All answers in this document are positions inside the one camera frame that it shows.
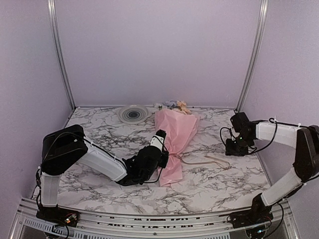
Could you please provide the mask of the beige raffia ribbon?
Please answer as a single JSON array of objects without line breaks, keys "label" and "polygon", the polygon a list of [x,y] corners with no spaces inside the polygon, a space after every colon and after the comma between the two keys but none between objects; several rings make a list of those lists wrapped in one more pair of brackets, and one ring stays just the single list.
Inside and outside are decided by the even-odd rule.
[{"label": "beige raffia ribbon", "polygon": [[204,156],[205,158],[210,159],[210,161],[205,161],[205,162],[186,162],[185,160],[183,160],[183,158],[179,154],[175,154],[175,153],[171,153],[171,154],[169,154],[169,156],[172,156],[172,157],[179,159],[182,163],[184,163],[186,165],[216,164],[220,168],[230,167],[229,162],[222,160],[222,159],[219,159],[219,158],[216,158],[216,157],[209,156],[209,155]]}]

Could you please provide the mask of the pink wrapping paper sheet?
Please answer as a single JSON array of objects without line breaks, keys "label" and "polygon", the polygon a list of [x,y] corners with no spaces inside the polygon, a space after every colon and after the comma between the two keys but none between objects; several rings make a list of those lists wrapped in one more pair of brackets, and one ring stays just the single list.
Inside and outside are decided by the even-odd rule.
[{"label": "pink wrapping paper sheet", "polygon": [[197,133],[199,121],[200,117],[197,115],[184,115],[169,109],[155,113],[156,130],[166,132],[164,144],[169,152],[168,163],[159,178],[161,187],[182,180],[182,165],[178,157]]}]

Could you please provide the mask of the blue fake flower stem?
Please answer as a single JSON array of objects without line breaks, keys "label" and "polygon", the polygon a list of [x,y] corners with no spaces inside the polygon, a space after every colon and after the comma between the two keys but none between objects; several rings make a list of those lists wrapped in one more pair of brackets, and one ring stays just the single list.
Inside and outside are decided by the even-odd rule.
[{"label": "blue fake flower stem", "polygon": [[169,100],[161,103],[154,103],[154,107],[161,110],[161,109],[173,109],[177,108],[177,101]]}]

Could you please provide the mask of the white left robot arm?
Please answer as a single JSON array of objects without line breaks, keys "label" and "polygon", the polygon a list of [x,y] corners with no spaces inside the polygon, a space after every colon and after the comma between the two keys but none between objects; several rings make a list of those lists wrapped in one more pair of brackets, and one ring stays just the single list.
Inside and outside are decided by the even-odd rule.
[{"label": "white left robot arm", "polygon": [[166,132],[159,129],[137,155],[118,159],[90,141],[78,124],[48,134],[42,141],[38,178],[44,214],[53,222],[63,217],[62,209],[57,206],[59,181],[75,163],[88,166],[122,186],[149,183],[153,173],[167,165],[169,152],[164,145],[165,138]]}]

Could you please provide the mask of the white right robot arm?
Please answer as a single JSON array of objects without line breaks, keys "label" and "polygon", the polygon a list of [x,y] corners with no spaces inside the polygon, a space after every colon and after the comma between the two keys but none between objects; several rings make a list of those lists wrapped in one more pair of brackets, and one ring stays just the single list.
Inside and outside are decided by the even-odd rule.
[{"label": "white right robot arm", "polygon": [[281,178],[253,199],[247,219],[257,223],[275,203],[318,178],[319,127],[280,122],[276,118],[249,120],[244,112],[235,113],[230,122],[237,135],[226,140],[226,155],[259,154],[275,166],[285,159],[291,163]]}]

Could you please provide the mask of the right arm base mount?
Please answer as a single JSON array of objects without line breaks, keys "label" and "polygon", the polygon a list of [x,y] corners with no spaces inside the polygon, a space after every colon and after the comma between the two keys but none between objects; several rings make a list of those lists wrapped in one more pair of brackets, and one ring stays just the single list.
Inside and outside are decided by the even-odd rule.
[{"label": "right arm base mount", "polygon": [[250,209],[231,213],[227,217],[227,222],[236,229],[271,221],[274,218],[272,207],[264,204],[261,195],[260,193],[253,198]]}]

